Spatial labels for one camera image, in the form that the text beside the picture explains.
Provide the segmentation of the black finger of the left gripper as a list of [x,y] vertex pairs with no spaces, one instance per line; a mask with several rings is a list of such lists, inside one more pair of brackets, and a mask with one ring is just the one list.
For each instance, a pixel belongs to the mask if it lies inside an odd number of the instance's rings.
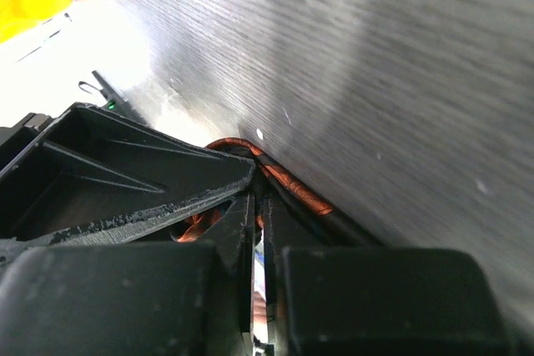
[[31,113],[1,131],[1,237],[129,242],[231,199],[254,170],[87,104]]

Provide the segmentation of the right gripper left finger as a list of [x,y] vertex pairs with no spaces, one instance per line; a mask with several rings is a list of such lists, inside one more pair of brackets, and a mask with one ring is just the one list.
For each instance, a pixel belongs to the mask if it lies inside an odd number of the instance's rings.
[[1,281],[2,354],[252,354],[254,206],[190,243],[28,250]]

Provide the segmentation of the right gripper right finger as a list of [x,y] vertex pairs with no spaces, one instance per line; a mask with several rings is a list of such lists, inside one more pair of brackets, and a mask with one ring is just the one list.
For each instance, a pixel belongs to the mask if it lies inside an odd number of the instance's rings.
[[264,202],[269,338],[277,355],[513,355],[479,264],[433,248],[323,244]]

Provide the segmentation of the black orange floral tie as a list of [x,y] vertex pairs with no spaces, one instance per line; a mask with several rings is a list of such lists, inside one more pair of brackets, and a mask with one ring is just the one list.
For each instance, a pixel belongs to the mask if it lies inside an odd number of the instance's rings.
[[242,193],[254,196],[253,216],[257,233],[264,229],[266,212],[263,202],[272,195],[282,202],[297,223],[323,243],[356,247],[383,245],[252,142],[243,138],[221,138],[205,147],[254,162],[254,175]]

